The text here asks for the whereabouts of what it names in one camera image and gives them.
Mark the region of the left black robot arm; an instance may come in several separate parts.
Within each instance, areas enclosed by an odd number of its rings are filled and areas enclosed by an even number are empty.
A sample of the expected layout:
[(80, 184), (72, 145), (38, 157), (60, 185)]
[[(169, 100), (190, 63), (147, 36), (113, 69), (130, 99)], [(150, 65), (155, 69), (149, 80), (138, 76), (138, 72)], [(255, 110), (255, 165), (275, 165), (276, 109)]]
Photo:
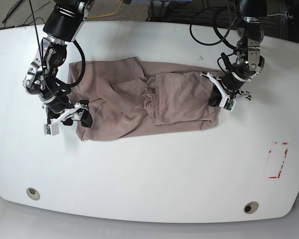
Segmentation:
[(240, 40), (233, 47), (236, 61), (231, 63), (229, 56), (222, 53), (219, 60), (222, 60), (225, 65), (223, 74), (216, 76), (212, 72), (202, 73), (213, 83), (208, 104), (228, 111), (233, 111), (239, 100), (252, 99), (250, 93), (242, 91), (241, 88), (247, 81), (259, 75), (265, 64), (265, 59), (260, 53), (260, 43), (264, 37), (260, 18), (267, 16), (267, 2), (235, 0), (234, 10), (242, 20), (237, 28)]

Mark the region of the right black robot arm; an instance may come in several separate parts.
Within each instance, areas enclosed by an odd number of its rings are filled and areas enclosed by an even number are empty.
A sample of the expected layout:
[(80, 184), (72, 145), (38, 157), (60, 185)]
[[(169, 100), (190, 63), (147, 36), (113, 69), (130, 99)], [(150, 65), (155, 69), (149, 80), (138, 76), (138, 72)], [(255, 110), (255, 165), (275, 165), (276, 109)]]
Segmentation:
[[(53, 127), (59, 123), (71, 126), (79, 121), (82, 127), (91, 127), (92, 117), (88, 109), (88, 100), (71, 103), (68, 95), (83, 79), (86, 59), (76, 36), (86, 21), (92, 0), (57, 0), (51, 15), (43, 27), (47, 37), (38, 42), (38, 51), (29, 66), (23, 81), (30, 95), (39, 96), (47, 114), (46, 134), (52, 134)], [(58, 68), (65, 62), (67, 43), (74, 43), (81, 56), (81, 72), (73, 83), (64, 83), (56, 75)]]

